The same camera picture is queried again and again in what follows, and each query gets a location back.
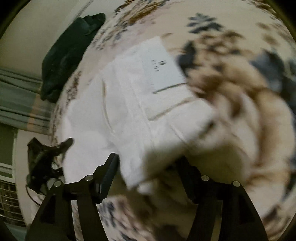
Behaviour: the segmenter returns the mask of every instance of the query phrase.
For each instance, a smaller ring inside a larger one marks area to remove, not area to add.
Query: metal grille
[[[1,180],[0,216],[6,223],[26,227],[17,199],[15,184]]]

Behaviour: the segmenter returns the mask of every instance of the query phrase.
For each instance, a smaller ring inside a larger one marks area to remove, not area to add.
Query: black cable
[[[31,199],[36,205],[38,205],[38,206],[40,207],[41,204],[37,203],[37,202],[31,197],[31,195],[29,194],[29,191],[28,191],[28,185],[26,185],[26,191],[27,191],[27,194],[28,194],[29,198],[30,198],[30,199]]]

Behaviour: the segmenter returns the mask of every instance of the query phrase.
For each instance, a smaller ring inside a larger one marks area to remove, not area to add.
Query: garment label
[[[138,51],[153,93],[186,83],[186,77],[166,51],[160,37],[141,43]]]

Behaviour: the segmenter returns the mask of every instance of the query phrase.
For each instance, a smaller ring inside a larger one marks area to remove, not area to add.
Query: beige wall
[[[32,223],[32,215],[36,212],[37,207],[31,201],[26,192],[26,176],[29,174],[28,167],[28,142],[36,137],[42,144],[50,145],[49,137],[29,131],[18,130],[15,144],[15,184],[20,208],[26,224]],[[29,189],[31,196],[36,193]]]
[[[0,39],[0,67],[36,77],[52,38],[79,0],[31,0]]]

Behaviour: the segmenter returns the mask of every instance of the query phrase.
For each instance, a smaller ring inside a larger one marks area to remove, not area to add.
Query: curtain
[[[54,104],[40,99],[42,81],[0,69],[0,123],[48,134]]]

